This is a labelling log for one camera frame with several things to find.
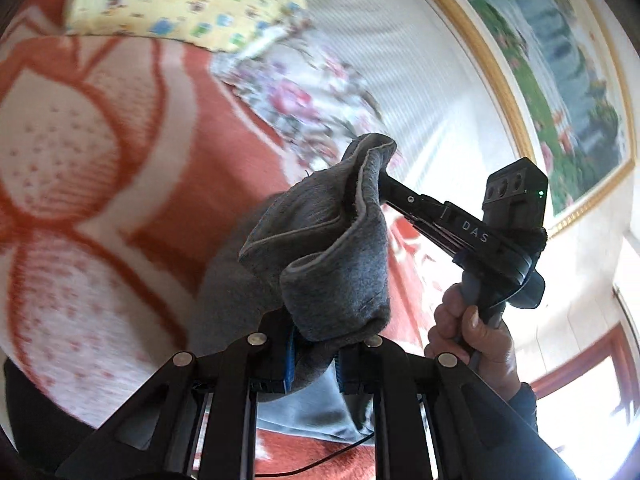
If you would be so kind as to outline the dark right sleeve forearm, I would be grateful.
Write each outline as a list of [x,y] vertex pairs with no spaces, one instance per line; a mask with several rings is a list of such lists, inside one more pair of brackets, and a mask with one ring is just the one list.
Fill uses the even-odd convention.
[[537,401],[532,387],[523,382],[508,403],[523,419],[525,428],[524,441],[518,444],[516,453],[520,479],[575,479],[570,467],[538,434]]

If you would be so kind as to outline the person's right hand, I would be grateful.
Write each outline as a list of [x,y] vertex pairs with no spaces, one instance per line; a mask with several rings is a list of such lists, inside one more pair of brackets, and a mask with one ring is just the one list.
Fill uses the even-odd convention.
[[453,284],[444,292],[434,320],[424,350],[427,358],[451,353],[470,365],[475,356],[477,375],[503,400],[510,401],[520,391],[514,343],[506,324],[488,327],[480,319],[478,307],[465,303],[460,284]]

